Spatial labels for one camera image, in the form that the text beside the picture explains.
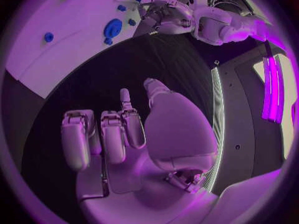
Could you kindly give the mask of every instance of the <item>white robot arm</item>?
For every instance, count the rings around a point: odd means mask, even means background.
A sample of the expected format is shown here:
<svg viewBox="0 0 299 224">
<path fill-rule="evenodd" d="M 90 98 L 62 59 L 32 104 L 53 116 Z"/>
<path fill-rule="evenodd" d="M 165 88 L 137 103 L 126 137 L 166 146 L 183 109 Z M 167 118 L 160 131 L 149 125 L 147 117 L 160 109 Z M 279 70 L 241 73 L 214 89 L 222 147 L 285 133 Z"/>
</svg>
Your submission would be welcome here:
<svg viewBox="0 0 299 224">
<path fill-rule="evenodd" d="M 248 36 L 268 39 L 268 25 L 263 20 L 208 6 L 207 0 L 189 0 L 189 5 L 177 0 L 141 0 L 139 12 L 142 21 L 160 33 L 190 32 L 211 45 L 243 41 Z"/>
</svg>

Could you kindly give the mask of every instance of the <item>dark mat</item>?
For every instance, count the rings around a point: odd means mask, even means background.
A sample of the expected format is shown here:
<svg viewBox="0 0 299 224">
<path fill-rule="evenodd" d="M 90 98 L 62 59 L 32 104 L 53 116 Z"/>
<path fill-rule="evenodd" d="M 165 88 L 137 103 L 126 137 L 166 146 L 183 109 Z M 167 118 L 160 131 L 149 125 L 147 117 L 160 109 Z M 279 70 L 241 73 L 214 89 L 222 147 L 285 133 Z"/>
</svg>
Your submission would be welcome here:
<svg viewBox="0 0 299 224">
<path fill-rule="evenodd" d="M 150 110 L 143 81 L 152 77 L 193 101 L 213 120 L 210 69 L 184 35 L 145 35 L 96 55 L 49 96 L 25 144 L 22 174 L 37 196 L 70 223 L 84 223 L 75 197 L 75 177 L 65 163 L 60 124 L 65 111 L 119 110 L 119 90 L 130 90 L 142 121 Z"/>
</svg>

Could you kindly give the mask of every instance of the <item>black floor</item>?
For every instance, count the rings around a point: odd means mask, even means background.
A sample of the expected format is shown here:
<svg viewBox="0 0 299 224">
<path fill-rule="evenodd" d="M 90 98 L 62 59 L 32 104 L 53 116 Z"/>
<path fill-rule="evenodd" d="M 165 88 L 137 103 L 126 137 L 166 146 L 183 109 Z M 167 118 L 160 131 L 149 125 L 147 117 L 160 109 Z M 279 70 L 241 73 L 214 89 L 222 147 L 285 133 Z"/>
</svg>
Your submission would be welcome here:
<svg viewBox="0 0 299 224">
<path fill-rule="evenodd" d="M 141 36 L 90 59 L 50 95 L 24 148 L 22 174 L 37 196 L 70 223 L 84 223 L 75 197 L 75 176 L 60 143 L 64 112 L 120 109 L 119 90 L 130 90 L 142 121 L 149 114 L 143 81 L 152 77 L 193 101 L 212 124 L 213 88 L 208 65 L 184 35 Z"/>
</svg>

